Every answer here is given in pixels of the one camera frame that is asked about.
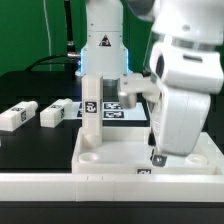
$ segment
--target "white block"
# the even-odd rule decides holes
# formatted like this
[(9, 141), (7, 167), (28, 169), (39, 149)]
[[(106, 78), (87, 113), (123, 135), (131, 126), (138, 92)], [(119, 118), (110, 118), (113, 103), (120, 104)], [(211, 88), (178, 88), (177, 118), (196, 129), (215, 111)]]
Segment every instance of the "white block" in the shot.
[(113, 201), (113, 175), (77, 175), (76, 201)]
[(72, 113), (72, 100), (57, 100), (40, 113), (41, 127), (54, 128)]
[(103, 77), (85, 75), (82, 79), (83, 144), (94, 148), (102, 143)]
[(0, 114), (0, 130), (14, 131), (35, 116), (38, 104), (35, 101), (20, 102)]
[(0, 174), (0, 201), (75, 201), (71, 174)]

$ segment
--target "white plastic casing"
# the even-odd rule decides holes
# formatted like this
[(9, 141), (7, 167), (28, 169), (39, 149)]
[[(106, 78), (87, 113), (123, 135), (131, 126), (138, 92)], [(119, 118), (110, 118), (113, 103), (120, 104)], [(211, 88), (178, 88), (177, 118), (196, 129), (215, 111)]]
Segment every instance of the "white plastic casing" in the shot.
[(156, 0), (152, 31), (196, 43), (221, 45), (223, 12), (223, 0)]
[(122, 43), (123, 6), (120, 0), (86, 1), (87, 43), (76, 75), (103, 75), (116, 80), (128, 70), (128, 51)]
[(103, 77), (85, 75), (82, 78), (83, 144), (94, 148), (102, 143)]
[(219, 93), (222, 89), (223, 71), (219, 53), (196, 52), (157, 42), (150, 58), (154, 74), (160, 56), (164, 59), (160, 77), (164, 84), (203, 93)]
[(65, 116), (72, 113), (72, 100), (57, 100), (40, 113), (40, 124), (42, 127), (54, 128)]
[(186, 156), (194, 149), (210, 107), (210, 95), (163, 85), (150, 113), (158, 150)]
[[(161, 57), (164, 65), (157, 71)], [(165, 39), (154, 45), (150, 67), (161, 91), (150, 111), (157, 148), (161, 153), (188, 155), (206, 120), (209, 94), (218, 93), (223, 85), (220, 55), (177, 48)]]
[(35, 101), (20, 102), (0, 114), (0, 130), (14, 131), (35, 116), (38, 104)]

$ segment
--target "white platform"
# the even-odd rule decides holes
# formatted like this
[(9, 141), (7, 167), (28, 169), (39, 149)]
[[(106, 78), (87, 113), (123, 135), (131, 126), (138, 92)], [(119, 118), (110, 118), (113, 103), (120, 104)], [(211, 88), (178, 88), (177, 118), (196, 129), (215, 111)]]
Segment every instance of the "white platform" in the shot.
[[(165, 167), (155, 167), (148, 132), (105, 127), (103, 145), (89, 151), (80, 129), (71, 174), (0, 174), (0, 201), (224, 202), (224, 156), (207, 133), (194, 150), (199, 159), (169, 156)], [(80, 159), (88, 152), (95, 156)], [(151, 174), (136, 174), (138, 168)]]

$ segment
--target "black table surface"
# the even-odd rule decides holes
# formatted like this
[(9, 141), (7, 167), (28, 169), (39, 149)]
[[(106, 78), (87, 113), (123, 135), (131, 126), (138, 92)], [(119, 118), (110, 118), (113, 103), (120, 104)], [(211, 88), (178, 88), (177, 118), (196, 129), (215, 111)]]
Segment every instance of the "black table surface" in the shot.
[[(0, 113), (21, 101), (37, 101), (36, 116), (14, 132), (0, 132), (0, 173), (69, 173), (81, 120), (41, 128), (39, 113), (57, 99), (81, 101), (80, 83), (64, 72), (9, 72), (0, 77)], [(117, 102), (116, 87), (104, 101)], [(224, 99), (212, 96), (204, 131), (224, 150)], [(147, 126), (149, 122), (104, 122)], [(0, 202), (0, 223), (223, 223), (223, 203)]]

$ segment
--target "cable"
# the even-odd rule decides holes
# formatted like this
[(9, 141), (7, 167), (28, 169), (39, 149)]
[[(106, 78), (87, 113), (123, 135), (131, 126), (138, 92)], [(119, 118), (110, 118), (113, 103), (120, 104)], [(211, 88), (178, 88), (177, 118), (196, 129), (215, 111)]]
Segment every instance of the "cable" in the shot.
[(48, 51), (49, 51), (49, 55), (51, 56), (52, 55), (52, 42), (51, 42), (50, 26), (49, 26), (49, 21), (48, 21), (46, 0), (43, 0), (43, 6), (44, 6), (44, 16), (45, 16), (47, 36), (48, 36)]
[(77, 61), (65, 61), (65, 62), (46, 62), (46, 63), (36, 63), (36, 64), (33, 64), (32, 66), (29, 66), (28, 68), (26, 68), (26, 72), (29, 72), (31, 71), (34, 67), (36, 66), (40, 66), (40, 65), (65, 65), (65, 64), (74, 64), (74, 62), (77, 63)]
[(45, 58), (41, 58), (37, 61), (35, 61), (32, 65), (30, 65), (29, 67), (27, 67), (24, 71), (31, 71), (33, 67), (36, 66), (36, 64), (39, 64), (41, 62), (44, 62), (44, 61), (47, 61), (47, 60), (51, 60), (51, 59), (56, 59), (56, 58), (67, 58), (67, 54), (59, 54), (59, 55), (52, 55), (52, 56), (48, 56), (48, 57), (45, 57)]

